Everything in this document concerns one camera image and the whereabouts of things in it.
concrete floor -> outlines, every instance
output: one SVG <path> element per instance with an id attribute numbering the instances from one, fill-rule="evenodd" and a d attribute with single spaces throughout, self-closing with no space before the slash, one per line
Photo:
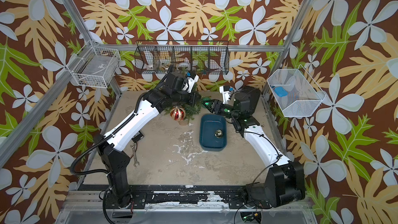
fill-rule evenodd
<path id="1" fill-rule="evenodd" d="M 131 111 L 141 91 L 124 92 L 110 121 L 108 130 L 115 127 Z M 202 96 L 222 100 L 219 92 L 200 92 Z M 202 108 L 189 125 L 181 126 L 162 112 L 142 128 L 144 137 L 138 141 L 135 168 L 133 159 L 127 167 L 129 184 L 135 185 L 245 185 L 251 183 L 264 169 L 254 148 L 227 123 L 227 146 L 221 152 L 204 151 L 199 144 L 200 120 L 209 111 Z M 257 104 L 253 116 L 260 122 L 268 138 L 274 142 L 262 103 Z M 132 154 L 130 144 L 127 155 Z M 98 154 L 90 169 L 104 169 Z M 264 172 L 260 179 L 266 177 Z M 108 184 L 103 173 L 87 175 L 84 184 Z"/>

blue object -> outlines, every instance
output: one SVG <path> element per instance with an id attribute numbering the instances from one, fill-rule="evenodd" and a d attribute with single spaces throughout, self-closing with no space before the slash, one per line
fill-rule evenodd
<path id="1" fill-rule="evenodd" d="M 276 87 L 276 88 L 274 88 L 274 92 L 275 92 L 276 95 L 279 96 L 279 97 L 283 97 L 283 96 L 288 95 L 288 92 L 287 92 L 285 89 L 283 89 L 283 87 Z"/>
<path id="2" fill-rule="evenodd" d="M 216 137 L 217 130 L 222 131 L 222 137 Z M 199 143 L 202 149 L 211 152 L 219 152 L 226 147 L 226 121 L 224 117 L 216 114 L 202 116 Z"/>

gold ornament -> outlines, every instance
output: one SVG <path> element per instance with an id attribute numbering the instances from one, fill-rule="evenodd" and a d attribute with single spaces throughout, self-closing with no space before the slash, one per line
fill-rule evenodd
<path id="1" fill-rule="evenodd" d="M 185 109 L 183 107 L 173 107 L 170 116 L 175 120 L 175 121 L 181 121 L 184 120 L 185 118 Z"/>

floral wallpaper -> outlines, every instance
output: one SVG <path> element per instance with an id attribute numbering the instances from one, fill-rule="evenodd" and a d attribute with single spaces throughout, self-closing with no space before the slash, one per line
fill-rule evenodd
<path id="1" fill-rule="evenodd" d="M 83 45 L 61 0 L 0 0 L 0 146 Z M 68 167 L 105 126 L 110 89 L 71 82 L 0 169 L 0 223 L 53 223 Z M 77 169 L 83 169 L 84 162 Z"/>
<path id="2" fill-rule="evenodd" d="M 98 43 L 148 40 L 198 44 L 282 45 L 302 0 L 74 0 Z M 232 52 L 227 75 L 201 75 L 199 90 L 221 85 L 262 88 L 277 54 Z M 147 90 L 164 74 L 135 72 L 134 51 L 121 52 L 116 79 L 122 90 Z M 182 57 L 178 62 L 185 62 Z M 221 65 L 213 62 L 211 69 Z"/>
<path id="3" fill-rule="evenodd" d="M 319 223 L 398 223 L 397 10 L 314 0 L 281 67 L 303 65 L 328 96 L 313 116 L 286 118 L 268 93 Z"/>

teal plastic bin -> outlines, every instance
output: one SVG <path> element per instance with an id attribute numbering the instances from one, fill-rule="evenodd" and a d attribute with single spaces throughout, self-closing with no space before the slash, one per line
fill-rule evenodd
<path id="1" fill-rule="evenodd" d="M 217 130 L 222 131 L 222 137 L 216 137 Z M 199 143 L 202 149 L 211 152 L 219 152 L 226 147 L 226 121 L 224 117 L 216 114 L 202 116 Z"/>

